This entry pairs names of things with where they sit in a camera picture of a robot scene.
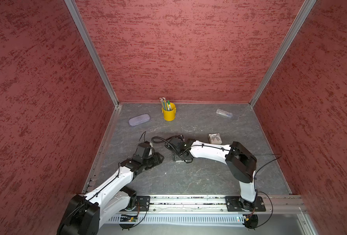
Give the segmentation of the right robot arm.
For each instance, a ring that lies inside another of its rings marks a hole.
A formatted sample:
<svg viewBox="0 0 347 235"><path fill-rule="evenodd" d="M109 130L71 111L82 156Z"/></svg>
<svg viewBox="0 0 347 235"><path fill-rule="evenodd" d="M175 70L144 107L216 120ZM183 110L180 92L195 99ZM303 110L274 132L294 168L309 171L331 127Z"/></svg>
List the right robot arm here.
<svg viewBox="0 0 347 235"><path fill-rule="evenodd" d="M166 143L179 161L191 163L195 158L214 160L227 165L233 177L239 181L239 207L243 211L253 211L257 199L255 189L255 173L257 159L241 143L230 145L214 145L194 139L184 141L181 137L172 137Z"/></svg>

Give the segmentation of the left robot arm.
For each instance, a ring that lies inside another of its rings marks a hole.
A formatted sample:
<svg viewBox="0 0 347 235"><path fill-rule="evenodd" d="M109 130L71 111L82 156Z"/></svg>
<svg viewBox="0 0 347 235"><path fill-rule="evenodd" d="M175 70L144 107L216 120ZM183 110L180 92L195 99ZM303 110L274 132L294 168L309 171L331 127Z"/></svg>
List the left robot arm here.
<svg viewBox="0 0 347 235"><path fill-rule="evenodd" d="M136 207L136 191L127 187L136 176L164 161L148 141L139 143L135 153L119 164L118 170L93 191L77 194L69 201L59 224L58 235L96 235L117 212Z"/></svg>

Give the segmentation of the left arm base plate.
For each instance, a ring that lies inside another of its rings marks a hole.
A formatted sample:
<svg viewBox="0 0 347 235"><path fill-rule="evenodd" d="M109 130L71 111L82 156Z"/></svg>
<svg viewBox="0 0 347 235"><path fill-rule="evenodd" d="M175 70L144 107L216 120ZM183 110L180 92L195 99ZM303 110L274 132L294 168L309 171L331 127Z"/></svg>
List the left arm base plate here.
<svg viewBox="0 0 347 235"><path fill-rule="evenodd" d="M129 203L123 211L132 211L132 212L140 212L140 211L148 211L150 207L150 196L132 196L129 200Z"/></svg>

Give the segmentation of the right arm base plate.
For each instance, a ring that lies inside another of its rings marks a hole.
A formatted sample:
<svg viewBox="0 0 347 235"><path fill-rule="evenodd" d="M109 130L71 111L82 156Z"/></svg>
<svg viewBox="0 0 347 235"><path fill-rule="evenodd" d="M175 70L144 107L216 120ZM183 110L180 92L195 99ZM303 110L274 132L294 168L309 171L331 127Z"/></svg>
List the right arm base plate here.
<svg viewBox="0 0 347 235"><path fill-rule="evenodd" d="M225 204L228 212L266 212L262 197L257 196L253 202L242 199L240 196L226 196Z"/></svg>

